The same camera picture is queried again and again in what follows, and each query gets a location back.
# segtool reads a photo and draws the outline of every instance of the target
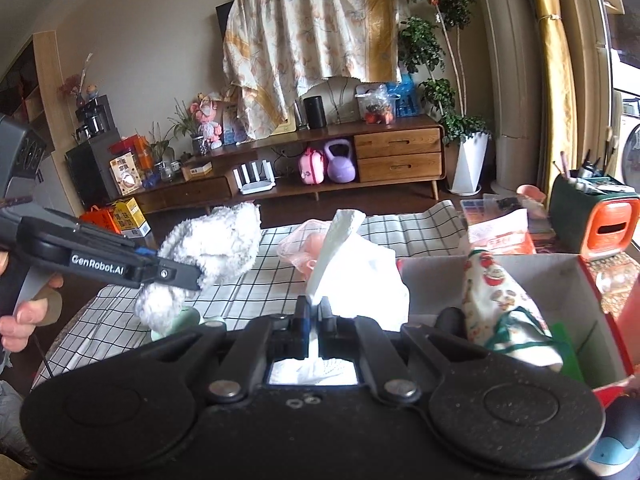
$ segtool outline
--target tall potted plant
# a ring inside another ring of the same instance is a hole
[[[425,0],[434,9],[434,20],[417,16],[402,22],[399,32],[398,57],[409,73],[425,66],[429,79],[420,83],[422,100],[445,130],[447,146],[447,181],[451,192],[472,195],[478,192],[478,181],[489,137],[484,120],[466,113],[466,76],[460,54],[460,30],[471,21],[469,5],[473,0]],[[436,67],[444,69],[445,53],[435,31],[442,32],[456,83],[436,78]]]

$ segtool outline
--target green plastic object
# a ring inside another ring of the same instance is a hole
[[[610,177],[587,178],[589,182],[613,181]],[[620,198],[638,198],[637,193],[586,194],[571,186],[561,175],[556,177],[549,201],[549,220],[562,245],[570,253],[580,254],[593,208],[600,202]]]
[[[583,383],[584,377],[578,364],[578,357],[575,355],[574,347],[571,345],[571,340],[566,333],[564,325],[562,323],[556,323],[550,327],[550,330],[553,339],[558,342],[555,346],[562,358],[562,369],[560,373]]]

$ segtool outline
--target gold curtain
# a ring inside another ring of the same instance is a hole
[[[577,113],[575,104],[574,72],[564,25],[560,13],[560,0],[535,0],[540,24],[540,36],[545,59],[546,131],[542,132],[540,189],[551,194],[551,186],[558,175],[560,152],[567,155],[571,168],[577,167]]]

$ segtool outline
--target purple kettlebell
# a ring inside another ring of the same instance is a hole
[[[347,156],[337,156],[331,152],[330,148],[338,144],[348,147]],[[347,139],[330,140],[324,145],[324,154],[329,161],[326,174],[331,180],[338,184],[346,184],[356,178],[356,168],[351,161],[351,143]]]

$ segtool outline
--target human hand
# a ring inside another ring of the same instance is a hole
[[[0,252],[0,276],[9,262],[9,254]],[[56,274],[49,282],[51,288],[62,286],[62,276]],[[47,299],[25,301],[16,309],[13,316],[0,317],[0,335],[2,346],[11,351],[19,352],[27,346],[29,336],[33,333],[37,323],[41,322],[47,313]]]

